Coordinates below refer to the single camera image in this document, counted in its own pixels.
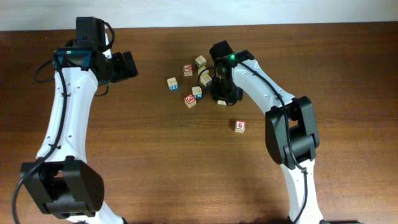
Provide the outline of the green animal wooden block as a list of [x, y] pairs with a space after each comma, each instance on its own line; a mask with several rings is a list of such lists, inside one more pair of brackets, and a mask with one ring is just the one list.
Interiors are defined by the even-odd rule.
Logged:
[[224, 105], [224, 106], [227, 105], [226, 102], [223, 101], [223, 100], [218, 100], [218, 101], [217, 101], [217, 104], [218, 104], [218, 105]]

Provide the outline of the red six wooden block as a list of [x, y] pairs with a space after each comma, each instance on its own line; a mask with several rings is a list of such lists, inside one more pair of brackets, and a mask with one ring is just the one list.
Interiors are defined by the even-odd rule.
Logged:
[[246, 122], [245, 121], [236, 121], [234, 131], [237, 133], [243, 133], [246, 129]]

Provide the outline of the blue side block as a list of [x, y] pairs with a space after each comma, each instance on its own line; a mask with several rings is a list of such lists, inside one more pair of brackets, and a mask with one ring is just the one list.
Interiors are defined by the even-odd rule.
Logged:
[[195, 99], [203, 98], [203, 93], [202, 93], [202, 89], [200, 86], [194, 86], [192, 88], [192, 94]]
[[212, 78], [209, 76], [209, 74], [204, 74], [200, 76], [200, 83], [205, 87], [208, 88], [211, 85]]

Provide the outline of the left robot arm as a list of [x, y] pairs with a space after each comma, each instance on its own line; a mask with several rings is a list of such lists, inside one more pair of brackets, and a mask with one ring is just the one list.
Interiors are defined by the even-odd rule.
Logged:
[[104, 201], [104, 181], [88, 164], [86, 130], [99, 86], [138, 75], [130, 52], [111, 53], [111, 26], [77, 17], [76, 37], [53, 53], [55, 96], [45, 139], [34, 162], [21, 166], [25, 187], [39, 210], [73, 223], [125, 223]]

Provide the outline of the red E wooden block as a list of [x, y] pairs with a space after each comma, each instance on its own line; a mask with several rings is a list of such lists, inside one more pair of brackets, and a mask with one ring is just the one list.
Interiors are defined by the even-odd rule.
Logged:
[[185, 104], [186, 104], [186, 106], [187, 106], [188, 108], [192, 108], [192, 107], [195, 106], [196, 103], [197, 103], [196, 98], [195, 98], [192, 94], [187, 95], [187, 96], [184, 98], [184, 102], [185, 102]]

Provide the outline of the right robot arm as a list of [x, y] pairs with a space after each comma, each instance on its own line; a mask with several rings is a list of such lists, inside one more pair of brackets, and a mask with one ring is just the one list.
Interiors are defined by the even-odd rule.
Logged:
[[233, 106], [247, 93], [265, 116], [266, 149], [284, 174], [290, 221], [322, 223], [313, 176], [320, 138], [312, 102], [277, 85], [248, 50], [235, 52], [223, 40], [209, 53], [215, 70], [213, 99]]

